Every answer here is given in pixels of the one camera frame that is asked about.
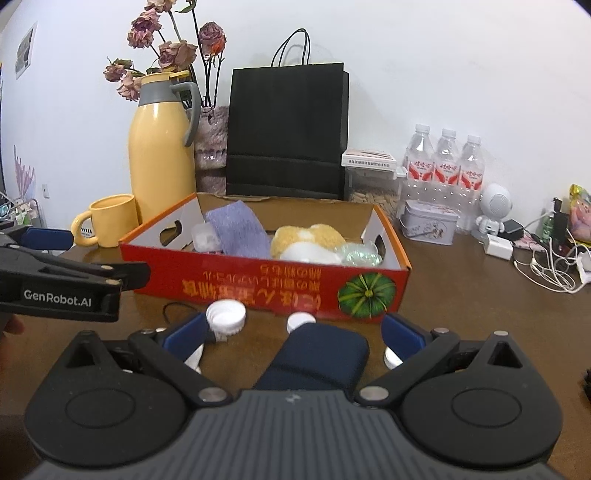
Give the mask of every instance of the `white charger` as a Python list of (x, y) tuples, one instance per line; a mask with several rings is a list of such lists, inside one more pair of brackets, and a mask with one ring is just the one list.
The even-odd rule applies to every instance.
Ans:
[(513, 255), (513, 244), (505, 239), (493, 235), (486, 235), (483, 238), (484, 253), (499, 257), (504, 260), (510, 260)]

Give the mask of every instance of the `pink flower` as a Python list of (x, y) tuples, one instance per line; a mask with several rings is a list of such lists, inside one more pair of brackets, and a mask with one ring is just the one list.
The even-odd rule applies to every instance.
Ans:
[(145, 9), (150, 10), (154, 8), (158, 13), (170, 12), (176, 2), (177, 0), (148, 0), (148, 5), (145, 6)]
[(150, 31), (140, 32), (132, 29), (127, 34), (127, 41), (129, 46), (133, 48), (146, 48), (149, 47), (154, 41), (154, 35)]
[(126, 100), (137, 102), (139, 100), (139, 90), (142, 86), (142, 77), (134, 77), (131, 72), (127, 72), (121, 86), (117, 92)]
[(109, 82), (118, 82), (127, 73), (123, 65), (107, 65), (103, 74)]
[(131, 22), (132, 30), (154, 33), (155, 30), (162, 28), (162, 25), (158, 21), (159, 18), (160, 15), (156, 9), (151, 8), (146, 12), (142, 12), (138, 18)]
[(160, 58), (158, 64), (168, 71), (186, 70), (190, 64), (197, 58), (197, 46), (181, 40), (178, 43), (172, 43), (170, 40), (159, 46)]
[(208, 22), (199, 29), (199, 40), (206, 57), (214, 57), (226, 48), (226, 36), (222, 27), (215, 22)]

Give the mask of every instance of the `purple towel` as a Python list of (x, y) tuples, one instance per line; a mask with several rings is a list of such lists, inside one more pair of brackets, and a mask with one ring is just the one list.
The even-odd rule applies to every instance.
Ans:
[(271, 258), (271, 239), (243, 201), (211, 210), (205, 219), (216, 229), (226, 255)]

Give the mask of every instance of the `green pumpkin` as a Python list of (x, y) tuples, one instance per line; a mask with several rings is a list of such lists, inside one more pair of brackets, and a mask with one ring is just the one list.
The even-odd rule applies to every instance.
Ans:
[(351, 278), (338, 293), (341, 311), (355, 318), (382, 315), (394, 301), (396, 285), (381, 273), (370, 272)]

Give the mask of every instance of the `clear plastic container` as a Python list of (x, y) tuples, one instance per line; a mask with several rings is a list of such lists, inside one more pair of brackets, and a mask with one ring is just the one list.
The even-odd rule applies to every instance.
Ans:
[(345, 198), (379, 205), (394, 221), (406, 169), (391, 155), (351, 149), (343, 154), (342, 164), (346, 167)]

